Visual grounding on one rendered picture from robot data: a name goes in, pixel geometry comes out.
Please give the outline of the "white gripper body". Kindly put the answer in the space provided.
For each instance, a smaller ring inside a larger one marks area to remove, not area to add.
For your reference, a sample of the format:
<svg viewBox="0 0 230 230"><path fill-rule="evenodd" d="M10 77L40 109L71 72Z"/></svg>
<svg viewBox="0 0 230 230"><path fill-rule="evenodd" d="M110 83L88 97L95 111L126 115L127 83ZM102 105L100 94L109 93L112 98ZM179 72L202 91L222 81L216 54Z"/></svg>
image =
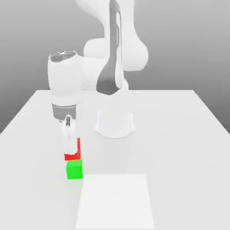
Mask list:
<svg viewBox="0 0 230 230"><path fill-rule="evenodd" d="M77 152L77 137L75 133L75 120L65 118L62 123L64 154L74 155Z"/></svg>

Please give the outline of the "small red cube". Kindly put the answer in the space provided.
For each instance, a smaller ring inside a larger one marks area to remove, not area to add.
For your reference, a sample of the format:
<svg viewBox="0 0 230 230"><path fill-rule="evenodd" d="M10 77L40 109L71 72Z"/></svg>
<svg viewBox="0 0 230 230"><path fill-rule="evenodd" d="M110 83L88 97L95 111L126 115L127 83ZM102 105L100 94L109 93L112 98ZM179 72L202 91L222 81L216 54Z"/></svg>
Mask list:
<svg viewBox="0 0 230 230"><path fill-rule="evenodd" d="M66 149L64 151L65 161L70 160L81 160L81 145L80 138L75 138L73 141L69 141L66 144Z"/></svg>

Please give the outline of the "small green cube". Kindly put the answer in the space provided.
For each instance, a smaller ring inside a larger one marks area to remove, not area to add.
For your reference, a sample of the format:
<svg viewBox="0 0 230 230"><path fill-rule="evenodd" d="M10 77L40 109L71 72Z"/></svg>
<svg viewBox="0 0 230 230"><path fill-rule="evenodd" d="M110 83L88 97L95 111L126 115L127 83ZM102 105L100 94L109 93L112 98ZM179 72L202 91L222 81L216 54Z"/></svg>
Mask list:
<svg viewBox="0 0 230 230"><path fill-rule="evenodd" d="M68 180L82 179L83 178L82 159L67 161L66 174Z"/></svg>

